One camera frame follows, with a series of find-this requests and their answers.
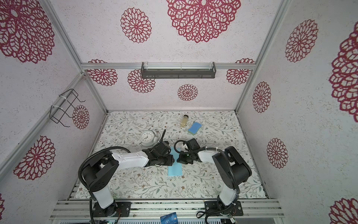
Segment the light blue paper sheet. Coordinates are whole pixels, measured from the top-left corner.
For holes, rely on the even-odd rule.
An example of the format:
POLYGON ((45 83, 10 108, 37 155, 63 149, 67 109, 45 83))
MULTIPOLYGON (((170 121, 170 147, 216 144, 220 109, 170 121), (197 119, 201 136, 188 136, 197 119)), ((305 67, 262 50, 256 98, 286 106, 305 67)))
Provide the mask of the light blue paper sheet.
POLYGON ((171 147, 171 155, 173 155, 174 163, 172 166, 168 167, 168 176, 169 177, 175 177, 175 176, 182 176, 182 164, 178 163, 177 160, 179 158, 179 153, 177 153, 173 147, 171 147))

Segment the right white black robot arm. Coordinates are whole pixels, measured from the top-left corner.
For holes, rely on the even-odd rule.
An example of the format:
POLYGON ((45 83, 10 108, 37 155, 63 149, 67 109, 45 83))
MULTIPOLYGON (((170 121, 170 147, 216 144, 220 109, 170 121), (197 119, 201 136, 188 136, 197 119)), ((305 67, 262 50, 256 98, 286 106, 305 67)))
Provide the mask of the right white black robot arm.
POLYGON ((223 210, 236 204, 240 194, 239 185, 252 176, 252 170, 235 147, 229 146, 224 150, 200 147, 196 139, 191 139, 176 141, 173 149, 179 154, 178 163, 187 165, 197 161, 214 164, 225 184, 218 196, 217 206, 223 210))

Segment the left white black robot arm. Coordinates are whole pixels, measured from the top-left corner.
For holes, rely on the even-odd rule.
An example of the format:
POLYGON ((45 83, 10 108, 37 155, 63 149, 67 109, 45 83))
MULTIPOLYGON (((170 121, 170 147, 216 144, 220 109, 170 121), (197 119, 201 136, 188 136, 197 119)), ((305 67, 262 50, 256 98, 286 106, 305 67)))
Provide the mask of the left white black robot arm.
POLYGON ((114 205, 108 184, 117 170, 172 166, 174 157, 170 152, 167 142, 159 142, 154 147, 133 153, 120 146, 108 147, 85 159, 79 167, 78 178, 92 200, 104 210, 114 205))

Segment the white alarm clock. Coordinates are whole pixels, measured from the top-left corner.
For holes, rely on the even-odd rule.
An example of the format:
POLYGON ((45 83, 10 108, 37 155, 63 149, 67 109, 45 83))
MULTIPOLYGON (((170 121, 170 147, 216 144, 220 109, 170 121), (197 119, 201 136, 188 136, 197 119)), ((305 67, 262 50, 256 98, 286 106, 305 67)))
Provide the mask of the white alarm clock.
POLYGON ((144 147, 152 147, 159 141, 159 136, 156 131, 147 130, 140 135, 141 145, 144 147))

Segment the blue green sponge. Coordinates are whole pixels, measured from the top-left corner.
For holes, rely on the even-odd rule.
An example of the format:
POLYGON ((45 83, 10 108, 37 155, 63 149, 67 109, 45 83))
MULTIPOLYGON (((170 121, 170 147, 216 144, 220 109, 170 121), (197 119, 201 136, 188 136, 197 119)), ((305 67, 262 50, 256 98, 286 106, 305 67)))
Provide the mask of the blue green sponge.
POLYGON ((194 122, 192 126, 188 129, 188 132, 192 135, 196 135, 197 132, 201 129, 202 125, 198 122, 194 122))

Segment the small yellow liquid jar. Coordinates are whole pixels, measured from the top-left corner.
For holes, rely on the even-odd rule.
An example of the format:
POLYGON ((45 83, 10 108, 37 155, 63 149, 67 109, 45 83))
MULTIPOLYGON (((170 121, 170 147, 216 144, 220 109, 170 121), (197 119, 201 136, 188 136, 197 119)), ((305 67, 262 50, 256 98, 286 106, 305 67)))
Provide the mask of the small yellow liquid jar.
POLYGON ((189 119, 189 116, 185 114, 180 122, 180 126, 185 127, 187 125, 188 119, 189 119))

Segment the blue card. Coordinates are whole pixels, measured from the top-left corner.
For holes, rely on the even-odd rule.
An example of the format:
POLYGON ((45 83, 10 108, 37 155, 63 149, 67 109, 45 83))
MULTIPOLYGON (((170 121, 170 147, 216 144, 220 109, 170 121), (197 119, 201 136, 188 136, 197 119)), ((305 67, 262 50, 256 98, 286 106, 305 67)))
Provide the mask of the blue card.
POLYGON ((178 224, 178 217, 177 213, 173 212, 164 216, 160 217, 160 223, 161 224, 178 224))

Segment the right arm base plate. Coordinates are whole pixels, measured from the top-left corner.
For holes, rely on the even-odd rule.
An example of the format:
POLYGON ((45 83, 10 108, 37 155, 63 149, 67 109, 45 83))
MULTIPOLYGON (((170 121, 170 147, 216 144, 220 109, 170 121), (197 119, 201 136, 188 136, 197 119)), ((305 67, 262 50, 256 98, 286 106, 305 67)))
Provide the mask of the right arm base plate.
POLYGON ((205 201, 205 212, 216 212, 219 216, 243 216, 243 208, 239 201, 231 203, 230 205, 219 205, 217 201, 205 201))

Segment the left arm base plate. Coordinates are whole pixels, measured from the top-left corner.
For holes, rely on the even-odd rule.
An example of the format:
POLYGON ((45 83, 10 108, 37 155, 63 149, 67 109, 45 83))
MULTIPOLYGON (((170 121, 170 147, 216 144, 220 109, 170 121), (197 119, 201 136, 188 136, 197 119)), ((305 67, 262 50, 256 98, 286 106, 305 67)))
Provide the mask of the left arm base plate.
POLYGON ((96 202, 91 209, 91 214, 93 217, 128 217, 130 210, 131 202, 114 202, 105 209, 96 202))

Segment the black wall shelf rack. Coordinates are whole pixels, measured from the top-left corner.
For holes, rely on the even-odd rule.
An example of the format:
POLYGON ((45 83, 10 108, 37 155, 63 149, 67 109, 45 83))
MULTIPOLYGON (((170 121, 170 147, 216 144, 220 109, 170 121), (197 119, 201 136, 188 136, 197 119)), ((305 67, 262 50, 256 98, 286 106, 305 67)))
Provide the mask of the black wall shelf rack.
POLYGON ((204 65, 202 68, 195 68, 194 65, 183 66, 163 66, 163 68, 150 68, 146 63, 142 63, 140 74, 143 79, 213 79, 217 69, 215 63, 204 65))

